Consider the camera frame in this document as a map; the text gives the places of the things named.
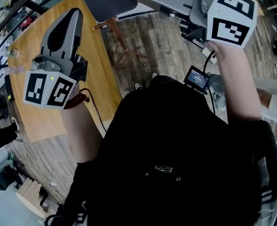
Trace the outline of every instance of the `plastic bottle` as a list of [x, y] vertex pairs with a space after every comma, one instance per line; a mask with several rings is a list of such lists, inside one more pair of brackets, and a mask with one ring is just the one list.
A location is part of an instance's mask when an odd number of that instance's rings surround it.
[[12, 74], [12, 73], [23, 73], [24, 67], [22, 65], [15, 67], [4, 67], [4, 75]]
[[8, 49], [3, 51], [1, 55], [4, 57], [18, 57], [19, 51], [17, 49]]

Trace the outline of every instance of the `person's right arm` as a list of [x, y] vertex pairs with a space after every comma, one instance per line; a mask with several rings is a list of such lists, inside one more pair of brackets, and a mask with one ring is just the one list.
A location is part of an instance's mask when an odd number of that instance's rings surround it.
[[258, 121], [262, 118], [259, 100], [245, 52], [232, 45], [208, 42], [216, 53], [229, 123], [233, 121]]

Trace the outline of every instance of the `power strip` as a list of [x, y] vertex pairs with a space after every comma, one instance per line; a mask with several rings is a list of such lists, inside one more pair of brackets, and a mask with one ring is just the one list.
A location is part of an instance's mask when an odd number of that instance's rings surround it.
[[[210, 55], [210, 51], [208, 48], [204, 48], [204, 50], [202, 51], [202, 54], [208, 58], [208, 56]], [[217, 58], [215, 57], [215, 54], [210, 58], [209, 60], [213, 65], [217, 62]]]

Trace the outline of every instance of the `wooden floor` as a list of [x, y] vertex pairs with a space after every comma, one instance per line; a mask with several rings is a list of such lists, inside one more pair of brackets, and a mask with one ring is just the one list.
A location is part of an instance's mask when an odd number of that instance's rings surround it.
[[[148, 59], [141, 59], [136, 56], [127, 56], [119, 65], [115, 65], [114, 61], [122, 52], [122, 48], [108, 28], [102, 30], [104, 43], [122, 95], [132, 90], [132, 84], [136, 80], [148, 86], [151, 71], [158, 71], [162, 75], [169, 75], [176, 80], [183, 81], [191, 65], [200, 68], [205, 62], [200, 49], [182, 39], [176, 20], [170, 20], [158, 13], [151, 13], [119, 21], [118, 25], [126, 38], [129, 49], [148, 57]], [[269, 20], [259, 17], [253, 37], [245, 49], [255, 76], [277, 79], [277, 69], [274, 68], [277, 58], [273, 56], [270, 47], [273, 36]], [[208, 65], [208, 71], [217, 73], [217, 66]], [[6, 97], [4, 88], [0, 93]], [[72, 182], [76, 168], [76, 162], [68, 146], [67, 135], [63, 134], [31, 143], [24, 132], [15, 102], [9, 103], [8, 106], [9, 114], [14, 115], [19, 121], [21, 139], [25, 142], [24, 145], [15, 141], [8, 147], [8, 150], [25, 164], [28, 173], [42, 183], [56, 200], [63, 202], [70, 188], [70, 185], [65, 183]], [[1, 120], [0, 128], [10, 124], [10, 119]], [[277, 125], [273, 123], [272, 127], [277, 137]], [[49, 182], [62, 185], [50, 186]]]

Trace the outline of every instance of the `electronic device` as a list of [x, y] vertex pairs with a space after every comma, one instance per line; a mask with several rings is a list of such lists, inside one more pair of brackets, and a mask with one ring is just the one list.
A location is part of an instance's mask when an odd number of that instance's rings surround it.
[[63, 109], [79, 81], [86, 80], [87, 61], [77, 55], [83, 15], [73, 8], [60, 15], [45, 32], [37, 55], [26, 72], [24, 103]]
[[207, 40], [243, 48], [256, 26], [255, 0], [137, 0], [180, 19], [182, 37], [205, 47]]
[[191, 66], [183, 82], [193, 89], [201, 92], [202, 94], [207, 95], [206, 91], [208, 89], [208, 86], [205, 81], [204, 73], [198, 68]]

